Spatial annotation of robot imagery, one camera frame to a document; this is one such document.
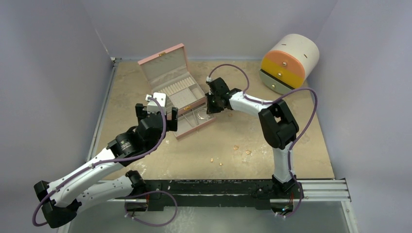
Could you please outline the pink jewelry box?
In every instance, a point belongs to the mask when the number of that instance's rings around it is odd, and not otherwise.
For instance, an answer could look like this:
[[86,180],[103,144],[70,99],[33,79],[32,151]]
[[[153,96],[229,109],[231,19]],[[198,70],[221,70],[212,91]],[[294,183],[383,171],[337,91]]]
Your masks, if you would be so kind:
[[172,107],[178,108],[176,139],[212,123],[214,115],[206,113],[206,96],[189,72],[184,44],[165,49],[138,61],[153,92],[167,95],[166,110],[171,118]]

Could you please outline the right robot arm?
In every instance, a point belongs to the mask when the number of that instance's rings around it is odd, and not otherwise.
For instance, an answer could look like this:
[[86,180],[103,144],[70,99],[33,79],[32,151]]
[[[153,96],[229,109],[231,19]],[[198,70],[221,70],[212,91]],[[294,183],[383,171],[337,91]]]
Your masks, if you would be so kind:
[[291,193],[295,173],[290,149],[299,126],[287,103],[283,100],[270,103],[249,96],[238,88],[230,90],[222,78],[207,77],[206,84],[209,86],[209,92],[205,94],[208,115],[228,109],[259,118],[264,139],[274,153],[273,192],[280,198]]

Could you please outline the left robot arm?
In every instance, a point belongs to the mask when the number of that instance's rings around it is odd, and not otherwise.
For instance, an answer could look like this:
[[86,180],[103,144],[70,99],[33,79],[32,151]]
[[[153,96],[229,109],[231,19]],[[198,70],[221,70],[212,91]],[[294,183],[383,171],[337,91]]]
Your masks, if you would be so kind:
[[167,132],[177,131],[176,107],[171,109],[170,119],[164,106],[156,100],[147,106],[138,103],[135,109],[136,126],[118,134],[97,155],[70,174],[53,182],[39,181],[34,185],[39,200],[32,215],[34,226],[59,228],[82,211],[106,200],[138,199],[152,194],[139,172],[133,170],[114,181],[97,183],[154,152]]

